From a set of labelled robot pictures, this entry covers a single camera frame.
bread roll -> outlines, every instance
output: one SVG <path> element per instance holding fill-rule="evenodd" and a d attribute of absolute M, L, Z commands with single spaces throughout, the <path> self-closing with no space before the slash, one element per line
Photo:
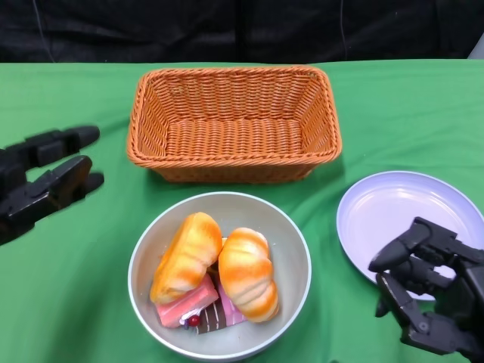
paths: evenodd
<path fill-rule="evenodd" d="M 205 213 L 188 216 L 154 273 L 151 301 L 168 304 L 196 288 L 221 249 L 222 232 L 213 218 Z"/>
<path fill-rule="evenodd" d="M 247 320 L 272 319 L 279 310 L 267 240 L 248 228 L 227 238 L 219 256 L 220 281 L 225 293 Z"/>

plate rim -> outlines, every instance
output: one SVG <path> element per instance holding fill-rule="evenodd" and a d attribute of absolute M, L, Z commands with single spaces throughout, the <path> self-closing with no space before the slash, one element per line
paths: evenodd
<path fill-rule="evenodd" d="M 343 205 L 343 202 L 345 202 L 348 198 L 349 198 L 349 195 L 351 193 L 351 191 L 353 189 L 355 189 L 358 185 L 360 185 L 361 183 L 363 182 L 366 182 L 368 179 L 371 179 L 371 178 L 376 178 L 376 177 L 380 177 L 382 175 L 388 175 L 388 174 L 397 174 L 397 173 L 401 173 L 401 174 L 407 174 L 407 175 L 418 175 L 418 176 L 423 176 L 424 178 L 429 178 L 429 179 L 432 179 L 434 180 L 435 182 L 439 182 L 441 184 L 443 184 L 444 186 L 446 186 L 447 188 L 450 188 L 452 189 L 453 191 L 457 192 L 457 194 L 459 194 L 461 197 L 464 198 L 464 200 L 466 202 L 468 202 L 470 204 L 470 206 L 474 209 L 474 212 L 477 213 L 477 215 L 481 218 L 481 221 L 482 223 L 484 224 L 484 216 L 482 216 L 482 213 L 480 212 L 479 208 L 477 208 L 476 204 L 474 204 L 474 202 L 472 200 L 469 199 L 469 197 L 462 193 L 461 191 L 459 191 L 456 187 L 450 185 L 449 183 L 439 179 L 439 178 L 436 178 L 435 176 L 431 176 L 431 175 L 428 175 L 428 174 L 423 174 L 422 172 L 411 172 L 411 171 L 406 171 L 406 170 L 391 170 L 391 171 L 387 171 L 387 172 L 377 172 L 375 174 L 371 174 L 369 176 L 366 176 L 360 180 L 358 180 L 355 184 L 353 184 L 346 192 L 345 194 L 343 195 L 343 197 L 341 198 L 340 200 L 340 204 L 338 204 L 338 209 L 337 209 L 337 216 L 336 216 L 336 227 L 337 227 L 337 233 L 338 233 L 338 239 L 340 240 L 340 245 L 341 247 L 343 248 L 343 251 L 345 252 L 346 254 L 346 257 L 348 257 L 349 261 L 353 264 L 353 266 L 365 277 L 367 278 L 369 281 L 371 281 L 373 284 L 376 284 L 377 282 L 374 280 L 374 278 L 371 278 L 369 276 L 367 276 L 360 268 L 358 268 L 358 266 L 353 262 L 352 258 L 349 256 L 348 254 L 348 250 L 346 249 L 346 246 L 345 244 L 343 243 L 342 239 L 341 239 L 341 228 L 340 228 L 340 225 L 341 225 L 341 209 L 342 209 L 342 205 Z"/>

white plate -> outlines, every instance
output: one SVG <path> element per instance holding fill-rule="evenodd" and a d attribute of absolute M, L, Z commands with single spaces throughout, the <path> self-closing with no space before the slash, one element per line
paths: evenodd
<path fill-rule="evenodd" d="M 338 236 L 351 262 L 375 282 L 375 274 L 368 271 L 370 261 L 417 216 L 458 233 L 458 240 L 468 246 L 484 249 L 484 218 L 469 198 L 441 180 L 416 172 L 382 172 L 354 184 L 338 206 Z M 435 270 L 448 278 L 455 276 L 445 266 Z"/>

green table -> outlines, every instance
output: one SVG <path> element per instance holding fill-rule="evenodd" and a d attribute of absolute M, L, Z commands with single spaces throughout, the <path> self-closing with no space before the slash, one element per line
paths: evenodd
<path fill-rule="evenodd" d="M 392 169 L 441 178 L 484 208 L 484 62 L 320 64 L 333 85 L 343 155 L 339 165 L 280 186 L 170 185 L 127 160 L 136 83 L 142 73 L 169 66 L 174 65 L 0 68 L 0 145 L 51 128 L 94 123 L 101 140 L 85 154 L 106 178 L 84 202 L 0 247 L 0 361 L 187 361 L 153 339 L 135 317 L 127 291 L 129 258 L 143 230 L 164 209 L 217 190 L 254 194 L 282 208 L 301 228 L 312 256 L 304 309 L 279 341 L 250 361 L 465 361 L 404 346 L 392 317 L 374 318 L 377 289 L 346 258 L 335 218 L 350 185 Z"/>

red berry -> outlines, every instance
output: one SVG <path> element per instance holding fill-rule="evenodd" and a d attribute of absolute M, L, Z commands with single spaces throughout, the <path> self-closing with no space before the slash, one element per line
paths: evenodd
<path fill-rule="evenodd" d="M 200 316 L 194 315 L 188 318 L 188 325 L 191 327 L 197 327 L 198 324 L 200 323 Z"/>

